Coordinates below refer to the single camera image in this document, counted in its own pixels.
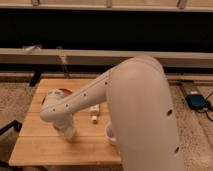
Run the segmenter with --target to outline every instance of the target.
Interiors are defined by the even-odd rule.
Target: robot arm
[[[169,86],[155,59],[128,59],[73,94],[63,93],[47,94],[40,116],[65,136],[74,135],[73,113],[107,101],[125,171],[184,170]]]

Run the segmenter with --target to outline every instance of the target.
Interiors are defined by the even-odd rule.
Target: black wall
[[[0,9],[0,48],[213,52],[213,13]]]

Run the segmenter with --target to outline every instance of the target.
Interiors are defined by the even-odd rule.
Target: cylindrical object
[[[125,171],[183,171],[172,99],[161,65],[140,56],[121,63],[107,88]]]

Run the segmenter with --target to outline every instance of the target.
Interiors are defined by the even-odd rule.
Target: wooden table
[[[66,88],[76,91],[89,81],[91,80],[41,80],[12,152],[10,165],[120,164],[116,147],[109,144],[104,134],[105,126],[110,120],[106,103],[100,106],[98,124],[91,122],[89,109],[75,114],[77,136],[73,142],[64,140],[52,127],[52,124],[42,121],[39,117],[41,102],[48,90]]]

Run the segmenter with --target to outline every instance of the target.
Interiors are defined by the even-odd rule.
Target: speckled floor
[[[178,131],[181,149],[187,171],[212,171],[213,170],[213,123],[203,114],[191,111],[183,99],[178,86],[171,86],[172,97],[177,116]],[[28,83],[0,82],[0,127],[17,119],[21,122],[27,112],[36,88]],[[199,87],[204,96],[213,91],[213,86]],[[0,137],[0,160],[7,161],[12,152],[18,134],[10,130]],[[38,170],[33,167],[24,170]],[[50,171],[120,171],[120,166],[110,167],[48,167]]]

